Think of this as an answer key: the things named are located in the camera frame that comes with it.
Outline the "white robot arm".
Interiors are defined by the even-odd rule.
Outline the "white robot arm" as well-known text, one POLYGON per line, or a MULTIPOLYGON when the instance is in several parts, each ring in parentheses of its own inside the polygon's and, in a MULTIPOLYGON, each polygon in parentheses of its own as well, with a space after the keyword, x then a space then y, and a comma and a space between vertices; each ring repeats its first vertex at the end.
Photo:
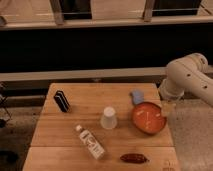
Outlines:
POLYGON ((186 91, 213 107, 213 79, 204 74, 208 60, 200 53, 170 61, 165 68, 166 78, 158 91, 163 99, 162 116, 168 117, 186 91))

